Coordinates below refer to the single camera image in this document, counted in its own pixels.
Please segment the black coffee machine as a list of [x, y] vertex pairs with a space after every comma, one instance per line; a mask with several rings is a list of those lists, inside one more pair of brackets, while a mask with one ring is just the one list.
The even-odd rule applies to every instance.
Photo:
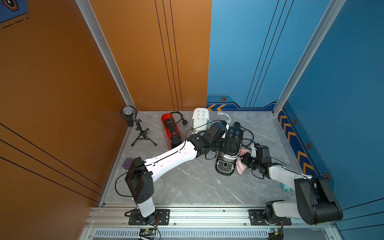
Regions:
[[224, 138], [224, 146], [218, 152], [215, 170], [223, 176], [231, 176], [236, 168], [243, 145], [244, 132], [239, 126], [231, 126]]

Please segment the red Nespresso coffee machine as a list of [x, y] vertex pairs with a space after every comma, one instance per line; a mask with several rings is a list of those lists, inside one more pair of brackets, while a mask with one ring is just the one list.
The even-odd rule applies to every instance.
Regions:
[[180, 130], [172, 114], [166, 113], [162, 115], [161, 120], [165, 129], [168, 147], [170, 150], [174, 149], [183, 142]]

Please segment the pink towel cloth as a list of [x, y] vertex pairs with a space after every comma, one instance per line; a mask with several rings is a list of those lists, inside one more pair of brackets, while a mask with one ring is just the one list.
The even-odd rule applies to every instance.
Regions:
[[250, 150], [248, 150], [248, 149], [246, 149], [246, 148], [244, 148], [244, 147], [242, 147], [241, 148], [241, 151], [240, 151], [240, 155], [239, 155], [239, 157], [238, 157], [238, 159], [237, 159], [237, 161], [236, 161], [236, 169], [237, 169], [237, 172], [241, 175], [241, 174], [243, 174], [243, 172], [246, 170], [246, 168], [247, 168], [247, 166], [246, 165], [244, 165], [243, 163], [242, 163], [242, 159], [244, 158], [244, 155], [246, 154], [246, 153], [250, 153], [251, 151]]

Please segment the white coffee machine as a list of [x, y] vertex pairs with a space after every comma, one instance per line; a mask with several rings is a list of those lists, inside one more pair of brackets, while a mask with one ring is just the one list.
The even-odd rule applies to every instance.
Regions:
[[194, 134], [200, 131], [206, 131], [209, 128], [209, 110], [205, 108], [194, 109], [192, 117], [192, 132]]

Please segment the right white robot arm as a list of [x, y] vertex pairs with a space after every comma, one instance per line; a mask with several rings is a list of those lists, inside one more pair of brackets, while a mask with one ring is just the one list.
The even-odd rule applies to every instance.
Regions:
[[266, 203], [264, 218], [268, 224], [278, 224], [285, 218], [301, 219], [308, 225], [343, 219], [343, 210], [326, 178], [298, 173], [273, 162], [269, 148], [259, 144], [255, 144], [250, 153], [245, 153], [241, 162], [296, 194], [294, 202], [277, 200]]

